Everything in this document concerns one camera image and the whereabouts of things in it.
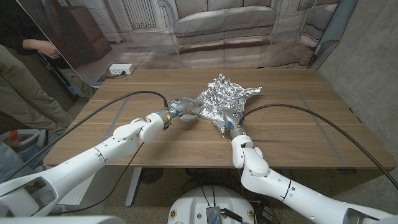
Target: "electrical outlet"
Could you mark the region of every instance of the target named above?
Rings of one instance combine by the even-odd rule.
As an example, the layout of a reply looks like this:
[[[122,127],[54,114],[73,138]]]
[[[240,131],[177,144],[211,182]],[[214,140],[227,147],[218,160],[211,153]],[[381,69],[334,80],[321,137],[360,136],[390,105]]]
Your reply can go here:
[[[132,71],[134,71],[134,67],[132,64],[112,64],[109,71],[112,75],[120,75],[123,71],[126,72],[126,75],[131,75]]]

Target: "wooden table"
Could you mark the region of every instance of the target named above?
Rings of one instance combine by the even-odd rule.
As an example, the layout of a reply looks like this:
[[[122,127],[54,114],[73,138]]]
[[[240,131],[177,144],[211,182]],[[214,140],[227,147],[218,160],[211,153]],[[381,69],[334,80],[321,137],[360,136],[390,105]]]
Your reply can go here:
[[[220,73],[244,88],[262,87],[258,96],[248,99],[246,111],[268,103],[287,103],[311,109],[354,137],[384,167],[395,167],[391,155],[316,70],[135,70],[123,78],[107,79],[73,124],[108,101],[131,91],[158,91],[169,101],[184,96],[196,98]],[[45,163],[57,165],[99,144],[118,126],[135,118],[145,118],[162,107],[163,101],[155,95],[135,95],[121,100],[59,141],[45,158]],[[267,108],[249,115],[245,127],[272,168],[376,167],[338,131],[302,111]],[[124,157],[112,164],[125,166],[130,159],[131,156]],[[232,148],[210,121],[198,119],[182,123],[176,118],[169,129],[161,132],[153,142],[143,145],[131,165],[233,167]]]

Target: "khaki pants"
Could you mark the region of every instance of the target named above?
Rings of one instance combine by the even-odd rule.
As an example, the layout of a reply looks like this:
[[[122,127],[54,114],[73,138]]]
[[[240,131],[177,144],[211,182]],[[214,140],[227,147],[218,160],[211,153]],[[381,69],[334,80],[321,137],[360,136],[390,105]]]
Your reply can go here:
[[[75,84],[87,98],[91,98],[95,93],[95,88],[85,83],[72,68],[61,69],[60,72],[66,76],[73,84]]]
[[[30,128],[47,129],[50,134],[62,134],[72,122],[72,117],[43,91],[25,65],[2,45],[0,111]]]

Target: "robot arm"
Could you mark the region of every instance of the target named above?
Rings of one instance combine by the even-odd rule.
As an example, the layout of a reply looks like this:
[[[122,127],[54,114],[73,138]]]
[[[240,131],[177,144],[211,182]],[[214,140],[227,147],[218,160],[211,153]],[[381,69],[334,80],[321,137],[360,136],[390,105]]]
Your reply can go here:
[[[193,101],[176,99],[169,107],[137,118],[115,129],[113,135],[81,154],[36,174],[0,184],[0,217],[41,217],[48,215],[74,187],[110,162],[137,152],[138,139],[151,142],[167,129],[172,118],[191,113]]]
[[[246,189],[276,198],[314,223],[377,223],[393,217],[374,208],[334,200],[278,174],[269,168],[261,150],[253,147],[244,126],[238,125],[241,115],[231,110],[222,114],[232,139],[233,164],[244,168],[241,182]]]

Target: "black cable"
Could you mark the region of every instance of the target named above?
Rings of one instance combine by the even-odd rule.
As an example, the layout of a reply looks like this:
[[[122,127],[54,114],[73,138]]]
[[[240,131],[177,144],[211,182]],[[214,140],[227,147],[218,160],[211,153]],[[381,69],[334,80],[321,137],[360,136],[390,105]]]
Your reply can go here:
[[[206,195],[205,195],[205,191],[203,190],[203,186],[201,186],[201,191],[203,192],[203,196],[205,196],[205,199],[207,201],[207,198],[206,198]]]
[[[122,77],[122,76],[125,75],[125,74],[126,74],[126,72],[125,72],[125,71],[122,71],[122,73],[120,73],[119,75],[108,76],[108,77],[106,77],[106,78],[117,78],[117,77]]]
[[[98,108],[97,110],[95,110],[94,112],[92,112],[91,114],[89,114],[87,117],[83,118],[81,121],[77,122],[77,124],[73,125],[71,128],[67,129],[63,134],[61,134],[56,140],[54,140],[53,142],[51,142],[50,144],[48,144],[47,146],[45,146],[42,150],[40,150],[37,154],[35,154],[34,156],[32,156],[30,159],[28,159],[25,163],[23,163],[23,165],[21,165],[20,167],[18,167],[18,169],[16,169],[14,172],[12,172],[11,174],[9,174],[7,176],[7,178],[4,179],[4,182],[11,180],[12,177],[14,177],[19,171],[21,171],[25,166],[27,166],[30,162],[32,162],[34,159],[36,159],[38,156],[40,156],[43,152],[45,152],[48,148],[52,147],[55,143],[57,143],[61,138],[65,137],[67,134],[69,134],[71,131],[73,131],[75,128],[79,127],[79,125],[83,124],[86,120],[90,119],[92,116],[94,116],[96,113],[100,112],[101,110],[103,110],[104,108],[106,108],[107,106],[122,100],[124,98],[127,98],[129,96],[135,95],[135,94],[139,94],[139,93],[150,93],[150,94],[155,94],[158,95],[160,97],[162,97],[163,102],[164,102],[164,107],[168,107],[169,104],[167,103],[166,98],[161,95],[160,93],[154,92],[154,91],[147,91],[147,90],[142,90],[142,91],[134,91],[132,93],[128,93],[124,96],[120,96],[119,98],[116,98],[114,100],[109,101],[108,103],[106,103],[105,105],[101,106],[100,108]]]
[[[62,214],[66,214],[66,213],[72,213],[72,212],[80,212],[80,211],[84,211],[87,210],[89,208],[92,208],[98,204],[100,204],[101,202],[105,201],[109,196],[111,196],[111,194],[113,193],[113,191],[115,190],[116,186],[118,185],[120,179],[122,179],[123,174],[125,173],[125,171],[127,170],[127,168],[129,168],[132,160],[135,158],[135,156],[137,155],[138,150],[142,147],[142,145],[144,144],[144,142],[139,146],[139,148],[137,149],[136,153],[134,153],[134,155],[132,156],[129,164],[126,166],[126,168],[124,168],[122,174],[120,175],[118,181],[116,182],[116,184],[114,185],[113,189],[111,190],[111,192],[108,194],[108,196],[106,196],[104,199],[102,199],[100,202],[95,203],[94,205],[90,205],[89,207],[85,207],[85,208],[81,208],[81,209],[76,209],[76,210],[71,210],[71,211],[66,211],[66,212],[60,212],[60,213],[54,213],[54,215],[62,215]]]
[[[346,138],[348,138],[352,143],[354,143],[354,145],[356,147],[358,147],[384,173],[384,175],[386,175],[386,177],[398,189],[398,182],[388,173],[388,171],[367,150],[365,150],[364,147],[362,147],[357,141],[355,141],[355,139],[353,139],[349,134],[347,134],[345,131],[343,131],[341,128],[339,128],[337,125],[333,124],[331,121],[327,120],[326,118],[322,117],[321,115],[317,114],[316,112],[313,112],[313,111],[305,109],[305,108],[301,108],[299,106],[287,105],[287,104],[282,104],[282,103],[274,103],[274,104],[259,106],[255,109],[245,113],[242,116],[241,120],[239,121],[239,125],[243,124],[243,120],[247,115],[249,115],[257,110],[261,110],[261,109],[273,107],[273,106],[281,106],[281,107],[293,108],[296,110],[304,111],[304,112],[310,113],[310,114],[316,116],[317,118],[321,119],[322,121],[328,123],[330,126],[334,127],[337,131],[339,131],[341,134],[343,134]]]
[[[214,194],[213,185],[211,185],[211,189],[213,189],[213,200],[214,200],[214,207],[216,206],[216,195]]]

